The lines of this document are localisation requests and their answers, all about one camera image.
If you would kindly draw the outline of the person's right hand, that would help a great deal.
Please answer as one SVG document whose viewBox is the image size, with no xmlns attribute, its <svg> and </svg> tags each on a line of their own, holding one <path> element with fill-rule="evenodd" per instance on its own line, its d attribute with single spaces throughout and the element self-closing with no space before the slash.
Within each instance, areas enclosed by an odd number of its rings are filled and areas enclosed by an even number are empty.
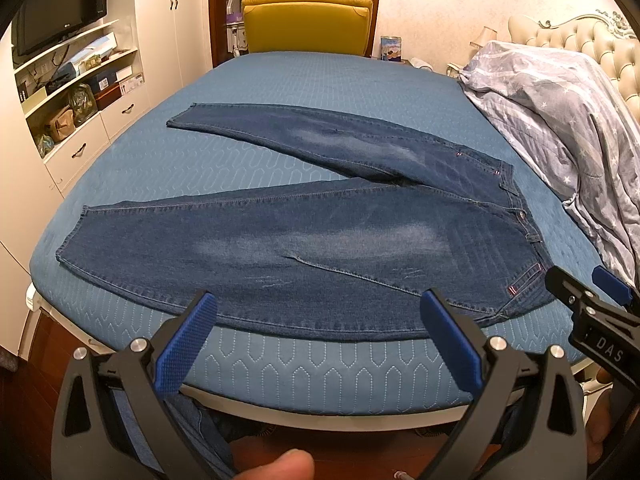
<svg viewBox="0 0 640 480">
<path fill-rule="evenodd" d="M 639 414 L 638 403 L 634 404 L 633 408 L 627 406 L 624 409 L 624 412 L 627 412 L 624 430 L 617 431 L 616 439 L 612 440 L 611 431 L 615 429 L 618 422 L 623 420 L 621 417 L 617 420 L 613 418 L 612 393 L 614 391 L 615 388 L 612 387 L 600 394 L 586 423 L 587 460 L 590 466 L 600 463 L 603 457 L 609 458 L 616 454 L 616 448 L 624 444 L 625 437 Z"/>
</svg>

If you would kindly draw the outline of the person's left hand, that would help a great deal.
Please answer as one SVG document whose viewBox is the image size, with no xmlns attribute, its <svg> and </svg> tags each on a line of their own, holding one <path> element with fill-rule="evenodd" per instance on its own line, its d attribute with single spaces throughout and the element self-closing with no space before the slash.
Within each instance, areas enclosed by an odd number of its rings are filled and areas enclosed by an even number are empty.
<svg viewBox="0 0 640 480">
<path fill-rule="evenodd" d="M 243 471 L 234 480 L 314 480 L 314 459 L 292 448 L 272 463 Z"/>
</svg>

